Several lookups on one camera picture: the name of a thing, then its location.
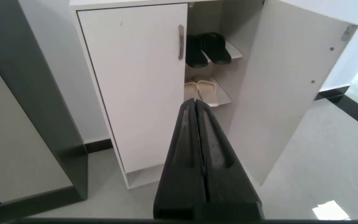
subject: white wall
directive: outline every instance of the white wall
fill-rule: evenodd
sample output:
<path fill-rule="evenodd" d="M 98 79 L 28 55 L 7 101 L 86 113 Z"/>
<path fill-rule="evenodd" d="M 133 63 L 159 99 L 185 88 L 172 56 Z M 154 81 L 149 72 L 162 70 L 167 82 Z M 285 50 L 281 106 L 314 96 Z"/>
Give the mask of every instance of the white wall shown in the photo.
<path fill-rule="evenodd" d="M 71 185 L 0 76 L 0 202 Z"/>
<path fill-rule="evenodd" d="M 358 24 L 358 0 L 282 0 Z M 84 142 L 109 138 L 73 26 L 69 0 L 19 0 Z M 358 30 L 321 90 L 349 85 L 358 72 Z"/>
<path fill-rule="evenodd" d="M 19 0 L 84 142 L 108 139 L 68 7 L 69 0 Z"/>
<path fill-rule="evenodd" d="M 358 25 L 358 0 L 281 0 Z M 332 69 L 321 91 L 350 85 L 358 72 L 358 30 Z"/>

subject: cabinet door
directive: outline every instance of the cabinet door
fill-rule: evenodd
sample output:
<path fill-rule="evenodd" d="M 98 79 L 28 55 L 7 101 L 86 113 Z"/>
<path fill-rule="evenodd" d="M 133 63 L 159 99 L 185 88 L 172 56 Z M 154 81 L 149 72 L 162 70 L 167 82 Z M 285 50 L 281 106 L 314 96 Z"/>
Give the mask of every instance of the cabinet door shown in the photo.
<path fill-rule="evenodd" d="M 78 17 L 125 172 L 163 164 L 183 103 L 187 4 Z"/>
<path fill-rule="evenodd" d="M 260 184 L 344 50 L 349 25 L 278 0 L 265 2 L 228 135 Z"/>

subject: black slipper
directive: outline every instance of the black slipper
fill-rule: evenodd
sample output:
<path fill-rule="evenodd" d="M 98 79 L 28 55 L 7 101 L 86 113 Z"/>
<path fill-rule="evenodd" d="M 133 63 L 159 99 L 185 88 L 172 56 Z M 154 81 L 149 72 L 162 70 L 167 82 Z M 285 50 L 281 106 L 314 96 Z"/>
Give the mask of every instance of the black slipper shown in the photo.
<path fill-rule="evenodd" d="M 226 41 L 221 34 L 212 32 L 201 35 L 203 52 L 218 65 L 231 63 L 231 56 L 226 50 Z"/>
<path fill-rule="evenodd" d="M 208 61 L 201 51 L 201 39 L 197 36 L 187 35 L 186 64 L 193 68 L 201 68 L 208 65 Z"/>

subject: cabinet shelf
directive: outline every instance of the cabinet shelf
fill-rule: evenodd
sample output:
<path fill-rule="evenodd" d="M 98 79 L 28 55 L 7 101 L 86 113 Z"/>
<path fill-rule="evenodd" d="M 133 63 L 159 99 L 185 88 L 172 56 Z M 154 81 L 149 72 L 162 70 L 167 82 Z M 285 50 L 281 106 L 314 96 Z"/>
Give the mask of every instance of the cabinet shelf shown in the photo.
<path fill-rule="evenodd" d="M 232 59 L 242 58 L 242 53 L 237 50 L 232 44 L 230 44 L 228 41 L 226 41 L 226 50 L 229 52 L 229 55 Z M 204 56 L 208 60 L 208 63 L 211 63 L 211 59 L 203 52 Z"/>
<path fill-rule="evenodd" d="M 211 78 L 210 81 L 214 82 L 216 84 L 216 95 L 218 96 L 219 105 L 225 105 L 228 103 L 231 103 L 232 100 L 230 96 L 222 89 L 222 87 L 219 85 L 219 83 Z"/>

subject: white slipper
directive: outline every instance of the white slipper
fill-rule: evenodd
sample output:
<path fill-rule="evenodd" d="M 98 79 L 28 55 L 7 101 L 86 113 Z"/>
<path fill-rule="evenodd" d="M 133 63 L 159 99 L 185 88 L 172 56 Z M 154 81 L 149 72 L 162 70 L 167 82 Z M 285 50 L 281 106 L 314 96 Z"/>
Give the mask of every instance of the white slipper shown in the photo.
<path fill-rule="evenodd" d="M 200 99 L 200 96 L 198 96 L 197 93 L 197 83 L 195 82 L 185 83 L 185 101 L 192 98 Z"/>
<path fill-rule="evenodd" d="M 197 76 L 194 77 L 194 81 L 197 83 L 197 91 L 208 106 L 219 106 L 218 96 L 216 95 L 216 84 L 208 80 L 207 77 Z"/>

